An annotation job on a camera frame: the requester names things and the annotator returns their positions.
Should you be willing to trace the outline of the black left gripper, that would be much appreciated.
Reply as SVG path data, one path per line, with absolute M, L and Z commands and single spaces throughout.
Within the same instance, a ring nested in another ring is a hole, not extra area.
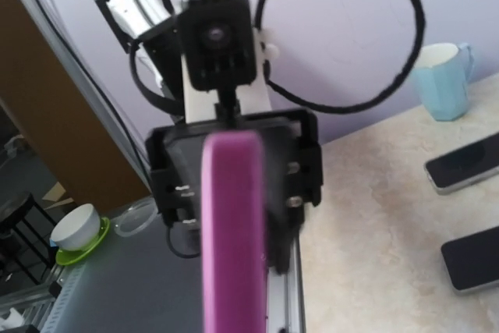
M 153 196 L 166 226 L 200 219 L 203 144 L 211 134 L 253 129 L 265 150 L 267 264 L 290 267 L 304 205 L 321 202 L 324 183 L 317 117 L 306 109 L 241 115 L 234 126 L 215 119 L 153 129 L 145 141 Z

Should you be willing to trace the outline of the black phone landscape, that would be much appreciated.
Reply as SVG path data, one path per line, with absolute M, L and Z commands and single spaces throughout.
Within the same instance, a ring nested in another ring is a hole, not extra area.
M 205 332 L 264 332 L 264 152 L 254 131 L 211 134 L 201 167 Z

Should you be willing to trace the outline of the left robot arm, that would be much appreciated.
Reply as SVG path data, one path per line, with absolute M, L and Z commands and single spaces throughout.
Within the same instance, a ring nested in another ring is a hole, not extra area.
M 250 131 L 262 144 L 267 265 L 289 270 L 306 204 L 323 185 L 317 117 L 275 112 L 271 45 L 250 0 L 94 0 L 129 57 L 133 82 L 172 118 L 152 129 L 148 181 L 164 223 L 202 218 L 202 153 L 210 138 Z

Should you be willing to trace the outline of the black phone clear case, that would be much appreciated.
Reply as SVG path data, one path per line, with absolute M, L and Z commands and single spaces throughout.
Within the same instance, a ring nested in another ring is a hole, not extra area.
M 424 169 L 439 195 L 498 175 L 498 133 L 431 159 Z

